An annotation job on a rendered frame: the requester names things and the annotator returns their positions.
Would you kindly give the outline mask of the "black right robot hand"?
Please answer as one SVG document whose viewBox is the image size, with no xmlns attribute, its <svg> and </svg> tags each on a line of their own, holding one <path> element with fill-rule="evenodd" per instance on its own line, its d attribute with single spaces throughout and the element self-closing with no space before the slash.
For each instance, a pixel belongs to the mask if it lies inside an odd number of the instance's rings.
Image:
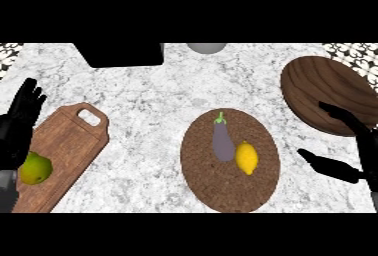
<svg viewBox="0 0 378 256">
<path fill-rule="evenodd" d="M 355 116 L 335 105 L 318 102 L 318 107 L 332 118 L 343 122 L 355 135 L 361 171 L 342 161 L 317 156 L 302 148 L 296 152 L 317 173 L 352 184 L 364 179 L 370 191 L 378 193 L 378 129 L 369 129 Z"/>
</svg>

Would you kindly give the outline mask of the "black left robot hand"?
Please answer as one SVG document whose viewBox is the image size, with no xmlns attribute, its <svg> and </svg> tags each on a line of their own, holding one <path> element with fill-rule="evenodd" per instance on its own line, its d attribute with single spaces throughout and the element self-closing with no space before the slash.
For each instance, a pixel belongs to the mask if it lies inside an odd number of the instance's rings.
<svg viewBox="0 0 378 256">
<path fill-rule="evenodd" d="M 7 113 L 0 115 L 0 170 L 16 170 L 25 161 L 45 98 L 36 80 L 26 78 Z"/>
</svg>

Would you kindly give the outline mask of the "dark wooden bowl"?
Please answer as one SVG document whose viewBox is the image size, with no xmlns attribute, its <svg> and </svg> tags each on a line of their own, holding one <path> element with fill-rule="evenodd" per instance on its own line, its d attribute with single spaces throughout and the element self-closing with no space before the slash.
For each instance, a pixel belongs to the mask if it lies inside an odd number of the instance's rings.
<svg viewBox="0 0 378 256">
<path fill-rule="evenodd" d="M 338 61 L 320 56 L 295 58 L 281 69 L 280 90 L 293 114 L 318 131 L 354 136 L 318 102 L 348 110 L 369 128 L 378 125 L 378 93 L 358 73 Z"/>
</svg>

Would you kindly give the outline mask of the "yellow lemon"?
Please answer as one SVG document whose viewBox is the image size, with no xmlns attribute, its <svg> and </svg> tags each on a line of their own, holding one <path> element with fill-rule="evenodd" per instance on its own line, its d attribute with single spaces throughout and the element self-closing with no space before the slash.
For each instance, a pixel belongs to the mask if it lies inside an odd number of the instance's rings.
<svg viewBox="0 0 378 256">
<path fill-rule="evenodd" d="M 253 146 L 246 141 L 236 147 L 234 161 L 237 168 L 246 175 L 250 175 L 258 165 L 258 154 Z"/>
</svg>

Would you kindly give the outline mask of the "brown oval placemat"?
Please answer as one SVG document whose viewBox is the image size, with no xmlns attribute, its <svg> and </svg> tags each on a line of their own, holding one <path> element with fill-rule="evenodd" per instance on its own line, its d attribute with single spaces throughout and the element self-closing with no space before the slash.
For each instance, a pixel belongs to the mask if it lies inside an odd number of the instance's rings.
<svg viewBox="0 0 378 256">
<path fill-rule="evenodd" d="M 250 175 L 234 161 L 221 162 L 212 151 L 214 120 L 222 113 L 234 145 L 246 141 L 258 154 Z M 267 202 L 274 192 L 280 161 L 271 135 L 258 120 L 245 112 L 221 108 L 205 112 L 191 122 L 180 148 L 181 172 L 199 201 L 218 212 L 250 212 Z"/>
</svg>

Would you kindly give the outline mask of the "brown wooden cutting board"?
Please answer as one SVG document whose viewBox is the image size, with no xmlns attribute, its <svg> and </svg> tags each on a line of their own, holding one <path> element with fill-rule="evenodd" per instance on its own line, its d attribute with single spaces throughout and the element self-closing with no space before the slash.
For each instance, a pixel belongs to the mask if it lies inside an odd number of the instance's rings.
<svg viewBox="0 0 378 256">
<path fill-rule="evenodd" d="M 17 181 L 14 213 L 50 212 L 109 142 L 109 120 L 88 103 L 60 106 L 33 130 L 29 150 L 51 161 L 36 185 Z"/>
</svg>

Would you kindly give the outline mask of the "green mango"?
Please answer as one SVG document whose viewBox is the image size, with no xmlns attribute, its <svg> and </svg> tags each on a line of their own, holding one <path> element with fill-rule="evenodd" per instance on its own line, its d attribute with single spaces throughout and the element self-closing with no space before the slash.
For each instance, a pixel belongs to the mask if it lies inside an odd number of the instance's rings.
<svg viewBox="0 0 378 256">
<path fill-rule="evenodd" d="M 19 170 L 20 181 L 27 185 L 39 184 L 48 178 L 51 172 L 50 159 L 35 152 L 29 152 Z"/>
</svg>

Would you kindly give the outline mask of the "purple eggplant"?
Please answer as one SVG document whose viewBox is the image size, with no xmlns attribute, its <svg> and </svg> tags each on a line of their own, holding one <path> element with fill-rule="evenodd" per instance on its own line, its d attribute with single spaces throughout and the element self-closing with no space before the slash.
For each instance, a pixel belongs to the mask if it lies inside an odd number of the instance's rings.
<svg viewBox="0 0 378 256">
<path fill-rule="evenodd" d="M 227 122 L 222 113 L 218 113 L 218 117 L 214 119 L 212 128 L 212 151 L 216 159 L 221 162 L 233 160 L 234 144 L 227 133 Z"/>
</svg>

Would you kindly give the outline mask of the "black appliance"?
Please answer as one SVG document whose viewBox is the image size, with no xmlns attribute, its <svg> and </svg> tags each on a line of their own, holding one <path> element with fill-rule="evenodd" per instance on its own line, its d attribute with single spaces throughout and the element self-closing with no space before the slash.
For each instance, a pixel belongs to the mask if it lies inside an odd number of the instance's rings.
<svg viewBox="0 0 378 256">
<path fill-rule="evenodd" d="M 75 43 L 92 68 L 156 66 L 163 63 L 162 43 Z"/>
</svg>

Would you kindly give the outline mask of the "grey round object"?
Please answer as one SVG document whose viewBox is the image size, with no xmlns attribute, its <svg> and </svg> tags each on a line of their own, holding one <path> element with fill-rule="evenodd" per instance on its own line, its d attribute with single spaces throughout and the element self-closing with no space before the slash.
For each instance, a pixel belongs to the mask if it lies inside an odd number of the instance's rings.
<svg viewBox="0 0 378 256">
<path fill-rule="evenodd" d="M 214 54 L 224 49 L 225 44 L 224 43 L 188 43 L 187 47 L 199 54 Z"/>
</svg>

